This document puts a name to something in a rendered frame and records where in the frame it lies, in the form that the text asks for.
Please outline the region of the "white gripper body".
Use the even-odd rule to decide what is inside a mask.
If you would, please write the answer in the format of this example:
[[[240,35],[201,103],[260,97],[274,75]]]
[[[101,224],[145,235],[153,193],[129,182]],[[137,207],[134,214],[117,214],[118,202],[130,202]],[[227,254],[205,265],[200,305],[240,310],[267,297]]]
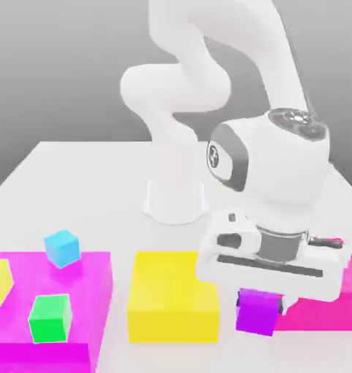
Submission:
[[[215,240],[202,240],[195,268],[201,281],[322,302],[332,302],[340,295],[348,266],[346,247],[303,245],[298,259],[274,267],[238,249],[217,246]]]

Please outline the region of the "small purple cube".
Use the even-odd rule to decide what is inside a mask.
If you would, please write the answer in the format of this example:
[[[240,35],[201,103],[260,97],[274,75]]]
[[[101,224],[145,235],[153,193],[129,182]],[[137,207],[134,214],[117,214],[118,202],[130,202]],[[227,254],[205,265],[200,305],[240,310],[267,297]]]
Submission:
[[[236,303],[235,330],[271,337],[280,310],[279,295],[241,288]]]

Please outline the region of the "small blue cube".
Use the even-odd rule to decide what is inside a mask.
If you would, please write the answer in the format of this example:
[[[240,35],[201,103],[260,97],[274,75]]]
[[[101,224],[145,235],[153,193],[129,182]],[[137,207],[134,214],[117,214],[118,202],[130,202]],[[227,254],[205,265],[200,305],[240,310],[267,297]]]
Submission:
[[[58,269],[80,260],[79,239],[68,230],[61,230],[44,239],[47,258]]]

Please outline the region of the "small green cube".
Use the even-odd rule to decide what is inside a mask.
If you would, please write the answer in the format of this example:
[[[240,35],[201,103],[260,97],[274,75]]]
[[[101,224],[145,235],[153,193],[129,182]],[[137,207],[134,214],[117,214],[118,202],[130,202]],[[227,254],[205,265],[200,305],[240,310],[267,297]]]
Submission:
[[[28,317],[34,343],[67,342],[71,322],[72,311],[68,294],[35,297]]]

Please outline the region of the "large pink box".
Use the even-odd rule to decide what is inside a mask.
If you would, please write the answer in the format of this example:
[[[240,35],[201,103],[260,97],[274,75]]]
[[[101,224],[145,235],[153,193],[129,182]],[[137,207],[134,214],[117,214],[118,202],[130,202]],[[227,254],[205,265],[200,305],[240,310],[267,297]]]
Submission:
[[[276,331],[352,331],[352,257],[343,272],[340,296],[333,302],[299,299],[282,315]]]

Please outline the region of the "large yellow box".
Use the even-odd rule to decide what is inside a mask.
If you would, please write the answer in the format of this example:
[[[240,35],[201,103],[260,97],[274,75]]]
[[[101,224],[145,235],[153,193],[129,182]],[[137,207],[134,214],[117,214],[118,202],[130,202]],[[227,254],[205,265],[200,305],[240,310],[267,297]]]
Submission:
[[[131,343],[216,343],[216,286],[195,276],[196,251],[136,253],[128,298]]]

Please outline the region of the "large magenta box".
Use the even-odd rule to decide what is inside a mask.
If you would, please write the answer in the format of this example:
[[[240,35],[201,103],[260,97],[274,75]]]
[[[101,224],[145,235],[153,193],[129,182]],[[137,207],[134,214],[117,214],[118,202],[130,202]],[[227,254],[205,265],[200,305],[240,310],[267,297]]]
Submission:
[[[14,286],[0,307],[0,373],[96,373],[112,297],[108,252],[63,269],[43,252],[0,252]]]

